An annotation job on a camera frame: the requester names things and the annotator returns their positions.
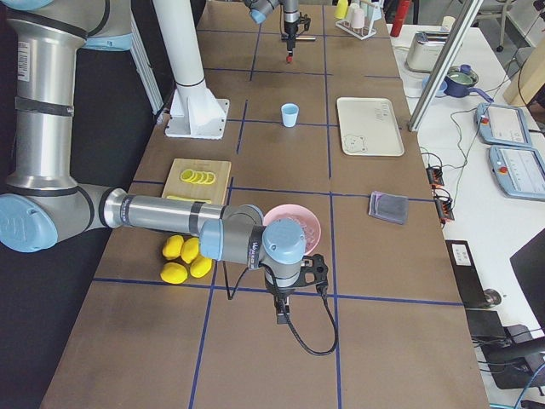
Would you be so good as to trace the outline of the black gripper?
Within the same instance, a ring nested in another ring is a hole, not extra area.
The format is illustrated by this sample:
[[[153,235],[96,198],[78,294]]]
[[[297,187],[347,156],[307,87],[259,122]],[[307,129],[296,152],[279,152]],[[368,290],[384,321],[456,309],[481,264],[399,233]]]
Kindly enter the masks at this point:
[[[296,21],[284,21],[284,33],[286,35],[286,48],[287,48],[287,57],[292,57],[294,54],[295,48],[295,35],[297,33],[297,22]]]
[[[276,320],[278,325],[288,323],[290,317],[290,297],[300,286],[295,281],[286,285],[281,279],[273,280],[271,277],[265,278],[265,287],[274,297],[274,306],[276,308]]]

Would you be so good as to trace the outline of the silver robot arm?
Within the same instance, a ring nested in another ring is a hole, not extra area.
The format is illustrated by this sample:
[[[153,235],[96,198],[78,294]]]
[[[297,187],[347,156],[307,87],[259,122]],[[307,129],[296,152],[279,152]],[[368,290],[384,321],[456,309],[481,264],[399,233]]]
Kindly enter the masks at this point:
[[[249,10],[250,18],[258,25],[262,24],[273,11],[282,9],[287,48],[286,61],[291,63],[301,18],[299,2],[297,0],[243,0],[243,3]]]
[[[153,75],[163,104],[169,104],[175,83],[170,69],[164,40],[152,1],[133,1],[131,6],[143,45],[152,62]],[[14,29],[6,21],[7,11],[1,5],[1,193],[12,193],[4,178],[14,171],[16,142],[15,111],[11,101],[15,95],[15,39]],[[182,147],[182,139],[160,136],[166,140],[169,155],[151,160],[145,152],[152,128],[159,114],[151,114],[150,102],[144,92],[143,80],[138,77],[136,63],[129,51],[77,52],[75,134],[72,138],[72,175],[80,182],[106,187],[129,188],[133,179],[136,187],[159,187],[168,174],[173,158],[227,159],[220,154],[219,141],[199,142],[201,153],[190,154]],[[273,182],[290,179],[280,159],[273,159],[272,148],[262,148],[254,158],[246,160],[246,168],[235,169],[241,177],[252,176],[249,187],[273,187]],[[138,170],[142,158],[158,171],[154,177],[143,176]],[[302,162],[285,162],[299,165]],[[39,328],[69,331],[77,317],[91,276],[99,265],[110,232],[106,228],[79,234],[56,245],[52,250],[19,253],[1,245],[1,333],[29,333]]]

